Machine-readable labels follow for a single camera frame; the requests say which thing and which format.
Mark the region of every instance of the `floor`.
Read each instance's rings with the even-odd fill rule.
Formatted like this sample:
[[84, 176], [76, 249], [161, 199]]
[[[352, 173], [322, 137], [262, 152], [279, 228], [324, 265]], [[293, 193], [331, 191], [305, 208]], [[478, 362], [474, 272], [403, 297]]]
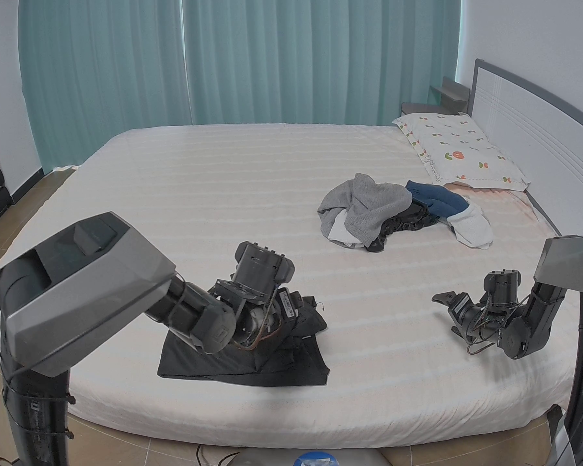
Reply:
[[[35, 185], [15, 206], [0, 218], [0, 257], [24, 224], [69, 177], [72, 170], [54, 172]], [[193, 466], [196, 445], [132, 435], [98, 426], [70, 416], [71, 466]], [[216, 466], [232, 447], [205, 446], [203, 466]], [[433, 444], [382, 449], [394, 466], [543, 466], [550, 450], [546, 416], [534, 419], [524, 428], [463, 437]], [[4, 406], [0, 399], [0, 457], [17, 456]]]

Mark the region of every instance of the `curtain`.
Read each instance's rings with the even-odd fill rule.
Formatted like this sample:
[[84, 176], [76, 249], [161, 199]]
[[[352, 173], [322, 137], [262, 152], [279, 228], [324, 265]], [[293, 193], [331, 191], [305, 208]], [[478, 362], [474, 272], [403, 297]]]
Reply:
[[183, 0], [195, 124], [389, 124], [454, 78], [460, 0]]
[[20, 0], [22, 87], [47, 172], [132, 128], [191, 124], [180, 0]]

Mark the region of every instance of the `patterned pillow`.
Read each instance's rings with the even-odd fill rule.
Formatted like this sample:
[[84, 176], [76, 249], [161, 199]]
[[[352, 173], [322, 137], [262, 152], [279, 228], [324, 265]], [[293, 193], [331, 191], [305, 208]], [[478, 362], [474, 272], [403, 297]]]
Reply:
[[393, 123], [438, 184], [524, 191], [529, 183], [467, 114], [407, 114]]

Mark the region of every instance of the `black garment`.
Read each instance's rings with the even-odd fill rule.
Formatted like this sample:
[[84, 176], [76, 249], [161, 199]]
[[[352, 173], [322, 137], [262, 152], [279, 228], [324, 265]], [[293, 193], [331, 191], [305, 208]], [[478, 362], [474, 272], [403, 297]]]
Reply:
[[315, 339], [315, 334], [326, 328], [326, 322], [315, 310], [313, 297], [303, 300], [298, 318], [286, 321], [279, 333], [262, 340], [255, 350], [230, 344], [216, 354], [201, 354], [168, 332], [158, 376], [250, 386], [326, 384], [330, 369]]
[[382, 223], [378, 237], [371, 245], [365, 248], [369, 252], [381, 252], [384, 250], [384, 242], [387, 240], [387, 235], [402, 230], [417, 231], [436, 224], [438, 219], [438, 216], [429, 213], [428, 206], [425, 203], [413, 198], [412, 204], [408, 209]]

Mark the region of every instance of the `bed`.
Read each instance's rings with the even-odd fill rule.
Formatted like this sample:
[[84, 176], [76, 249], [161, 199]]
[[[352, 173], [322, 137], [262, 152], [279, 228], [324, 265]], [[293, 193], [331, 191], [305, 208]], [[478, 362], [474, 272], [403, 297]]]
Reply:
[[[471, 112], [493, 143], [513, 156], [502, 138], [515, 128], [497, 107], [499, 101], [513, 104], [493, 89], [503, 78], [484, 71], [490, 76], [476, 75]], [[480, 100], [487, 91], [488, 101]], [[517, 163], [533, 190], [542, 185], [529, 160]], [[155, 438], [344, 448], [500, 431], [524, 426], [555, 403], [566, 408], [576, 359], [574, 293], [559, 310], [546, 347], [520, 361], [494, 347], [468, 356], [444, 308], [429, 301], [448, 290], [479, 298], [484, 275], [498, 268], [521, 271], [524, 296], [553, 226], [572, 231], [553, 221], [559, 216], [561, 222], [561, 215], [544, 190], [532, 191], [530, 199], [505, 190], [457, 189], [489, 218], [495, 234], [489, 250], [469, 249], [446, 226], [435, 225], [394, 234], [382, 253], [371, 254], [337, 247], [319, 231], [321, 199], [356, 172], [377, 182], [431, 182], [396, 127], [165, 127], [110, 140], [33, 216], [0, 267], [58, 229], [104, 211], [130, 222], [187, 281], [204, 288], [233, 271], [241, 241], [256, 241], [291, 258], [296, 274], [290, 288], [321, 303], [328, 329], [318, 344], [331, 373], [326, 386], [297, 388], [165, 380], [156, 369], [166, 329], [140, 316], [73, 368], [77, 404], [70, 412]], [[579, 226], [575, 232], [583, 232], [583, 222]]]

